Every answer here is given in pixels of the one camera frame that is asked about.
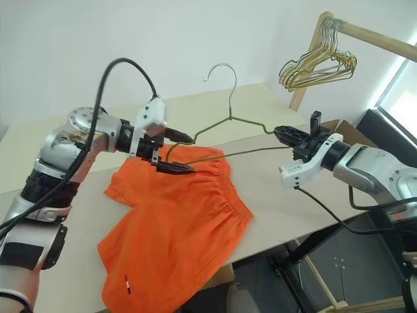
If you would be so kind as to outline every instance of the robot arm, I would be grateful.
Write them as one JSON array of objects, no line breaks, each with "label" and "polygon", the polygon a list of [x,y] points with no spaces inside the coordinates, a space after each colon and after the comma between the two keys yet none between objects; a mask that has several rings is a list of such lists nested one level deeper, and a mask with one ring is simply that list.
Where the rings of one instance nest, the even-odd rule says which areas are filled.
[{"label": "robot arm", "polygon": [[[25,212],[61,182],[87,140],[93,118],[92,108],[70,113],[65,125],[54,130],[41,148],[32,173],[16,196],[6,219]],[[47,203],[16,224],[0,245],[0,311],[31,312],[35,306],[39,272],[54,266],[65,242],[65,221],[79,185],[88,174],[96,155],[102,151],[122,151],[140,157],[156,171],[182,174],[193,169],[179,163],[166,163],[158,156],[164,137],[175,142],[191,142],[186,134],[166,128],[165,104],[152,99],[138,115],[136,127],[128,121],[98,113],[91,149],[77,172]]]},{"label": "robot arm", "polygon": [[[387,203],[417,197],[417,169],[381,149],[344,143],[341,134],[329,134],[320,127],[320,117],[320,112],[311,116],[310,134],[293,127],[276,127],[279,141],[292,147],[294,153],[294,161],[280,167],[283,184],[297,188],[325,168],[335,178],[366,192],[383,205],[380,209],[385,210],[395,230],[416,231],[417,202]],[[404,233],[401,239],[405,248],[403,259],[414,272],[406,280],[403,296],[409,312],[416,312],[417,240],[416,236]]]}]

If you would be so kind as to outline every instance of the table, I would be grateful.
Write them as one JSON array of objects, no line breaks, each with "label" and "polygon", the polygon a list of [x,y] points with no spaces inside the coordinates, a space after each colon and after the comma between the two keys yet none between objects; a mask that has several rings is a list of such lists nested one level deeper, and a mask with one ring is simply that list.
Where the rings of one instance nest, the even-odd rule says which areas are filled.
[{"label": "table", "polygon": [[[291,122],[301,119],[296,116],[291,120],[288,118],[293,116],[291,114],[288,112],[277,124],[293,125]],[[222,141],[216,133],[212,133],[211,136],[212,142]],[[225,153],[230,153],[279,145],[274,135],[253,136],[252,133],[251,138],[221,143],[217,147]],[[255,215],[229,262],[241,260],[334,223],[334,220],[309,198],[295,190],[284,189],[278,167],[291,160],[290,149],[262,151],[229,159],[233,183],[242,200]],[[103,164],[102,168],[87,176],[74,198],[74,207],[65,222],[68,233],[60,260],[55,267],[41,272],[39,296],[35,306],[37,312],[96,312],[104,308],[101,289],[106,271],[96,246],[130,208],[103,194],[111,175],[118,169],[106,168],[114,163]],[[349,207],[347,186],[333,179],[330,172],[322,171],[314,181],[304,187],[324,201],[341,218],[360,213]],[[18,192],[19,190],[13,190],[0,194],[1,218]],[[370,197],[359,192],[356,199],[362,205],[374,203]]]}]

